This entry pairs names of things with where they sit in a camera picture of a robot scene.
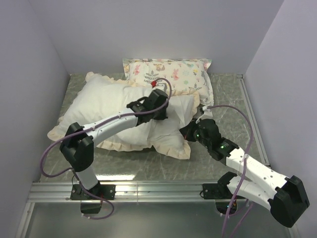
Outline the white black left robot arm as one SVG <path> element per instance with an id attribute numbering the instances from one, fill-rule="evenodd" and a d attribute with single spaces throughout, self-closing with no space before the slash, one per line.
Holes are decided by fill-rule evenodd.
<path id="1" fill-rule="evenodd" d="M 83 126 L 75 122 L 69 126 L 59 149 L 81 182 L 84 196 L 95 199 L 100 193 L 100 182 L 92 168 L 94 148 L 126 129 L 152 119 L 166 119 L 170 97 L 171 94 L 154 89 L 149 96 L 127 104 L 126 108 L 104 120 Z"/>

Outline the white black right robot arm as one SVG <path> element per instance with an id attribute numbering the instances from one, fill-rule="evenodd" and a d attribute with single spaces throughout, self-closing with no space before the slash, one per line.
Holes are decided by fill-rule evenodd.
<path id="1" fill-rule="evenodd" d="M 217 182 L 223 198 L 244 197 L 270 211 L 283 226 L 291 228 L 309 207 L 303 182 L 287 177 L 250 157 L 241 147 L 222 137 L 212 119 L 192 120 L 180 129 L 184 139 L 202 144 L 213 159 L 235 170 Z"/>

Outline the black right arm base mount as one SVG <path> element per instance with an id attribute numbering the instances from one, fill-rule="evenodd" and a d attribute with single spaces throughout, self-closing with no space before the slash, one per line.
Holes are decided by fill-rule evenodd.
<path id="1" fill-rule="evenodd" d="M 200 192 L 200 197 L 204 200 L 215 200 L 215 206 L 217 212 L 220 216 L 225 216 L 227 208 L 229 207 L 230 200 L 232 198 L 232 193 L 228 188 L 224 188 L 218 183 L 204 183 L 203 189 Z M 229 218 L 238 215 L 243 211 L 248 205 L 248 199 L 240 206 L 238 201 L 243 199 L 241 196 L 237 196 L 230 208 Z"/>

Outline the white pillow with cream ruffle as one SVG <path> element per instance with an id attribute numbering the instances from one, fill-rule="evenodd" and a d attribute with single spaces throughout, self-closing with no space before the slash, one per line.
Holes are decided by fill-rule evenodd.
<path id="1" fill-rule="evenodd" d="M 125 80 L 114 80 L 89 72 L 86 84 L 73 100 L 57 126 L 48 132 L 48 138 L 57 141 L 65 136 L 68 127 L 106 119 L 124 109 L 130 102 L 148 96 L 151 86 L 141 86 Z M 195 90 L 172 92 L 167 107 L 167 119 L 151 120 L 140 126 L 124 130 L 98 145 L 115 151 L 141 151 L 154 147 L 163 155 L 179 160 L 190 158 L 191 148 L 180 133 L 197 112 L 200 95 Z"/>

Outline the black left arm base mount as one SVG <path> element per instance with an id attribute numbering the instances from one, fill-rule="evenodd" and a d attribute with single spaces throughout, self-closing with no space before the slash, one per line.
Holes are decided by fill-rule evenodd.
<path id="1" fill-rule="evenodd" d="M 90 220 L 103 220 L 109 218 L 115 211 L 114 205 L 111 202 L 115 197 L 116 186 L 114 184 L 98 183 L 91 189 L 85 189 L 84 186 L 74 184 L 72 186 L 70 200 L 80 201 L 80 212 L 83 217 Z M 110 212 L 107 215 L 98 217 L 103 205 L 110 206 Z"/>

